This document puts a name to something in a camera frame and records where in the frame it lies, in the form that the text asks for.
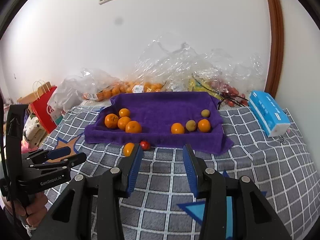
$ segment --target gray checkered blanket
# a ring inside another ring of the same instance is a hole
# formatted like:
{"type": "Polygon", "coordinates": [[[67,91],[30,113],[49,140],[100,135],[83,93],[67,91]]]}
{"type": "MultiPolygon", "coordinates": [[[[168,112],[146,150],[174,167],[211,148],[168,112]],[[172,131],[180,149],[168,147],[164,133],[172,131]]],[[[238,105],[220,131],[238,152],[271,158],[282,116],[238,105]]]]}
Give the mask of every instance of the gray checkered blanket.
{"type": "MultiPolygon", "coordinates": [[[[95,122],[100,107],[74,107],[44,141],[53,149],[58,140],[67,143],[79,136],[75,148],[87,154],[87,161],[72,169],[71,175],[96,176],[123,158],[123,146],[84,142],[84,127],[95,122]]],[[[208,167],[227,171],[232,178],[249,176],[275,209],[293,239],[303,239],[318,218],[320,177],[303,137],[291,118],[290,131],[283,138],[267,138],[249,108],[222,110],[225,134],[234,146],[221,156],[195,152],[208,167]]],[[[47,208],[68,183],[47,190],[47,208]]],[[[126,240],[198,239],[201,226],[177,204],[195,202],[190,193],[182,161],[182,150],[151,148],[144,152],[135,191],[120,199],[121,221],[126,240]]],[[[92,208],[92,239],[97,239],[97,198],[92,208]]]]}

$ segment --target red tomato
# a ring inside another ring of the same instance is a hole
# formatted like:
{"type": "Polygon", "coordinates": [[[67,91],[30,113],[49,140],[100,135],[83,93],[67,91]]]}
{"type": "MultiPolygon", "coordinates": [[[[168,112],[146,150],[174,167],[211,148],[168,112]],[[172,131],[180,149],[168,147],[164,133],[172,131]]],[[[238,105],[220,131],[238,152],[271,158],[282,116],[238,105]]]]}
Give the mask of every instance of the red tomato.
{"type": "Polygon", "coordinates": [[[146,151],[150,149],[150,143],[147,141],[141,141],[140,143],[142,150],[146,151]]]}
{"type": "Polygon", "coordinates": [[[248,101],[247,101],[247,100],[242,99],[242,100],[241,100],[241,104],[243,104],[244,106],[248,106],[248,101]]]}
{"type": "Polygon", "coordinates": [[[230,101],[230,100],[227,101],[227,104],[228,104],[228,106],[231,106],[231,107],[234,107],[234,106],[235,106],[235,103],[232,102],[232,101],[230,101]]]}
{"type": "Polygon", "coordinates": [[[236,96],[239,95],[239,91],[236,88],[232,88],[232,93],[236,96]]]}

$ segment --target red paper bag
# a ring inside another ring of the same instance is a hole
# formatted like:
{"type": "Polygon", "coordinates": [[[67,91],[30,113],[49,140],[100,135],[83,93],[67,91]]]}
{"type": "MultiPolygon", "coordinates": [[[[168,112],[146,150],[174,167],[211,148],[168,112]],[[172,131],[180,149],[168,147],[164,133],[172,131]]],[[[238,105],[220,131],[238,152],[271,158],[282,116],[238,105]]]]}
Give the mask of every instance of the red paper bag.
{"type": "Polygon", "coordinates": [[[56,123],[50,116],[50,114],[52,113],[52,108],[51,106],[48,106],[48,101],[56,88],[56,86],[50,88],[49,92],[43,94],[36,101],[31,103],[33,112],[38,117],[39,122],[48,133],[51,133],[57,127],[56,123]]]}

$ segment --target tissue box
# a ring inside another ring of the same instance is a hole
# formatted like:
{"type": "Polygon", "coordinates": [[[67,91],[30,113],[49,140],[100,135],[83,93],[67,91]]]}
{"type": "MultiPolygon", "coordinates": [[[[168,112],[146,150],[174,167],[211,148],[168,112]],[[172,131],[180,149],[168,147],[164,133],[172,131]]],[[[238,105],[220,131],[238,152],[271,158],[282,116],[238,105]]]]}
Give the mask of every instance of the tissue box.
{"type": "Polygon", "coordinates": [[[287,115],[268,93],[252,91],[249,106],[268,137],[283,135],[289,128],[287,115]]]}

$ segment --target human hand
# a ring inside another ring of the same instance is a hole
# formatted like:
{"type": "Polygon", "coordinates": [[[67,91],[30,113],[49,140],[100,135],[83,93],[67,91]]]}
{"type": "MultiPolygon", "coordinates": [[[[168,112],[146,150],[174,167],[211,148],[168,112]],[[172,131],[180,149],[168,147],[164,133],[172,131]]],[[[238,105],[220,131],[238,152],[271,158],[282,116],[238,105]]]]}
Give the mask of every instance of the human hand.
{"type": "MultiPolygon", "coordinates": [[[[13,214],[11,201],[7,201],[5,197],[2,197],[2,200],[6,209],[13,214]]],[[[29,215],[27,217],[27,223],[36,228],[47,213],[47,208],[45,207],[47,202],[48,198],[44,192],[39,192],[35,194],[35,199],[29,206],[26,207],[26,210],[22,207],[19,201],[15,200],[15,212],[17,215],[22,217],[25,216],[27,212],[29,215]]]]}

